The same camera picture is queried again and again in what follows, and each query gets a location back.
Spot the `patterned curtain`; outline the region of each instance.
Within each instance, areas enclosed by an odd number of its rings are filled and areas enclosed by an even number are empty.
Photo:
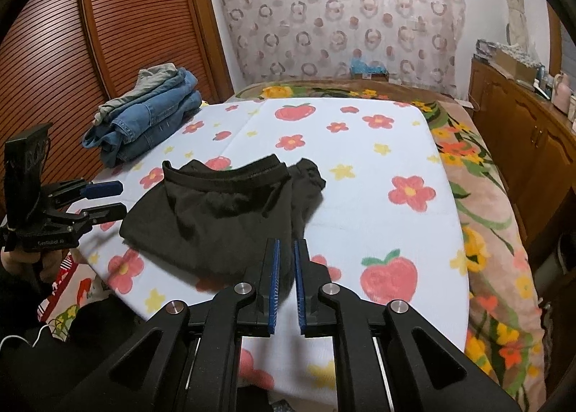
[[[393,82],[456,93],[464,0],[222,0],[248,83],[349,77],[356,58]]]

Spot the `silver screw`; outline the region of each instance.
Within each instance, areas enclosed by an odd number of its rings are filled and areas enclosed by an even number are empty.
[[[398,314],[406,313],[406,311],[408,311],[408,304],[404,300],[392,300],[390,309]]]
[[[240,282],[234,285],[234,291],[238,295],[246,295],[247,293],[250,293],[251,290],[252,286],[248,282]]]
[[[338,293],[340,291],[340,286],[337,283],[325,283],[324,285],[322,285],[322,291],[326,294],[326,295],[335,295],[336,293]]]
[[[166,311],[170,314],[178,314],[184,309],[184,304],[180,300],[171,301],[166,305]]]

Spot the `folded dark garment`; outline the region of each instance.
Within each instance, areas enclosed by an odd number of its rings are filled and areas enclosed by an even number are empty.
[[[198,277],[241,282],[264,256],[267,238],[282,241],[280,297],[294,279],[292,241],[326,182],[307,159],[286,167],[269,156],[236,170],[214,171],[197,160],[180,170],[162,164],[164,180],[133,206],[120,235]]]

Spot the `floral blanket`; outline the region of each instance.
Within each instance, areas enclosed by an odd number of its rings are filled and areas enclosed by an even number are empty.
[[[520,404],[536,411],[545,401],[541,311],[512,206],[482,137],[467,112],[439,94],[369,80],[266,83],[232,101],[289,97],[361,97],[417,106],[434,137],[456,200],[465,253],[451,265],[468,271],[470,311],[466,355]],[[82,271],[91,271],[81,265]],[[65,290],[50,300],[59,334],[84,303],[99,300],[102,284],[91,276],[61,275]]]

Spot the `stack of folded jeans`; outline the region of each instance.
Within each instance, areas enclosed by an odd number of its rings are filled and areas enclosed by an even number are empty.
[[[193,74],[173,64],[140,71],[131,91],[99,106],[82,145],[100,147],[100,160],[107,167],[139,157],[200,109],[197,84]]]

